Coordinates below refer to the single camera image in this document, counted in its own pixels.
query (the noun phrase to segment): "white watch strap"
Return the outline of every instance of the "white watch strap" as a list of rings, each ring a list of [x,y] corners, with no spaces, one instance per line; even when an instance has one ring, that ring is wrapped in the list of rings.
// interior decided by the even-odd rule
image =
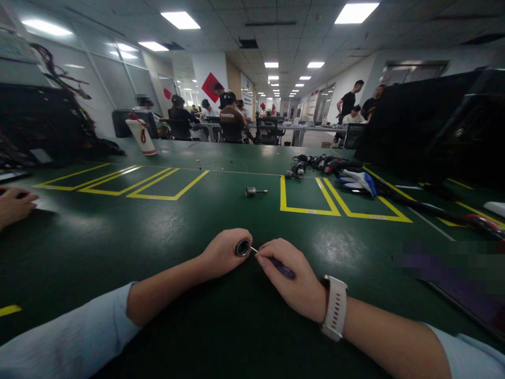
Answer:
[[[323,334],[338,342],[342,338],[347,310],[347,284],[325,275],[322,280],[326,287],[329,283],[328,309],[325,321],[320,328]]]

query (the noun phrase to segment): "green table surface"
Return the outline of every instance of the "green table surface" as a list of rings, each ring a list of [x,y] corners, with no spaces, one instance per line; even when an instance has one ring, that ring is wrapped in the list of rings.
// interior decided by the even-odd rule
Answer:
[[[74,187],[132,165],[142,167],[93,189],[121,192],[144,181],[117,196],[81,192],[85,186],[72,191],[31,188],[41,197],[38,203],[42,211],[10,226],[0,236],[0,307],[17,304],[23,309],[0,318],[0,343],[96,296],[193,258],[220,231],[243,227],[252,233],[256,248],[279,237],[292,242],[305,253],[317,276],[329,274],[343,280],[350,296],[505,351],[482,327],[391,261],[402,241],[424,241],[443,250],[448,236],[456,241],[483,241],[479,235],[426,216],[437,230],[397,205],[395,208],[411,223],[349,217],[326,184],[340,216],[280,209],[281,176],[291,168],[291,158],[336,152],[155,141],[158,154],[145,157],[133,139],[116,141],[126,156],[76,162],[58,169],[39,168],[33,176],[13,184],[31,188],[105,163],[109,164],[50,185]],[[353,155],[350,151],[338,153]],[[168,167],[179,170],[140,193],[175,196],[209,172],[177,201],[127,197],[160,178],[153,176]],[[390,183],[408,184],[369,168]],[[303,181],[285,180],[288,207],[330,210],[316,177],[329,179],[352,212],[394,216],[382,202],[349,193],[334,176],[311,168]],[[450,185],[470,197],[482,196],[477,195],[478,189]],[[246,197],[246,186],[269,192]],[[410,190],[408,194],[423,201],[429,198],[435,205],[443,202],[423,191]],[[470,213],[457,204],[444,202],[444,206]],[[249,259],[224,277],[181,296],[97,377],[328,375],[388,377],[348,342],[333,343],[319,332],[318,325],[292,311],[256,260]]]

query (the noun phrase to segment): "white cup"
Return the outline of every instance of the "white cup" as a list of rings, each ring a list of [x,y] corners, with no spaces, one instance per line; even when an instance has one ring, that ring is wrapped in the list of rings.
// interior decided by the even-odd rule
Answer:
[[[128,124],[128,127],[132,131],[133,137],[135,137],[135,140],[138,143],[138,146],[144,153],[144,155],[156,155],[158,154],[156,152],[156,149],[153,145],[153,141],[151,140],[151,136],[149,135],[149,131],[147,128],[145,128],[140,121],[138,120],[126,120],[126,123]]]

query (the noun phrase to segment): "light blue sleeve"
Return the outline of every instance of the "light blue sleeve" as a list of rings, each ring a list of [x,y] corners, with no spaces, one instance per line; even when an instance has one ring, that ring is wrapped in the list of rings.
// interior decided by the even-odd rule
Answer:
[[[0,347],[1,378],[88,378],[140,331],[126,316],[132,283]]]
[[[504,379],[505,355],[473,338],[458,334],[453,337],[428,326],[446,351],[452,379]]]

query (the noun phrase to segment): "hand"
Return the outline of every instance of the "hand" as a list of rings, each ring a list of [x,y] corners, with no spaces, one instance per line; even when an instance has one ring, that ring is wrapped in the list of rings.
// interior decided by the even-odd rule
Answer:
[[[37,195],[31,195],[29,191],[20,188],[10,188],[0,186],[0,190],[5,193],[0,196],[0,231],[7,225],[14,224],[17,221],[28,217],[32,209],[37,204],[32,203],[38,199]]]
[[[253,244],[253,237],[246,229],[222,231],[209,243],[204,252],[195,258],[206,280],[227,274],[249,257],[249,253],[244,257],[235,254],[235,247],[242,240],[249,240],[250,244]]]
[[[259,248],[256,259],[286,303],[302,316],[322,323],[326,318],[327,292],[317,280],[304,254],[278,238]],[[274,257],[291,269],[294,280],[284,277],[268,259]]]

